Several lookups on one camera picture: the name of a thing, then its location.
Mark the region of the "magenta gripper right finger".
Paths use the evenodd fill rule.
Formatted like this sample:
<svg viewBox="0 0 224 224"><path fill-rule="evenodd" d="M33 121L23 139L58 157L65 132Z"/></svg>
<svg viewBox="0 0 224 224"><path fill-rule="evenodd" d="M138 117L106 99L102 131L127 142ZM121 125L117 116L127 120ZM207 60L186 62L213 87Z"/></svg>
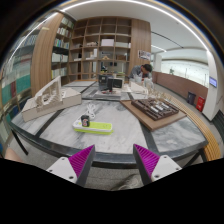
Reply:
<svg viewBox="0 0 224 224"><path fill-rule="evenodd" d="M144 185L181 170L168 155L159 156L140 145L133 145L133 154Z"/></svg>

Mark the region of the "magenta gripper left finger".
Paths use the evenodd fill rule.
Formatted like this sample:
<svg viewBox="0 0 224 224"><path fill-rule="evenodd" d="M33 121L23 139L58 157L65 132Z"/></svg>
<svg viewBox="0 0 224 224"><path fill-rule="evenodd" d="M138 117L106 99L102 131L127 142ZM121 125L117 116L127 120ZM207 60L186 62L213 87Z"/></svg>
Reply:
<svg viewBox="0 0 224 224"><path fill-rule="evenodd" d="M84 187L95 156L95 146L91 145L69 158L60 157L47 171L65 180Z"/></svg>

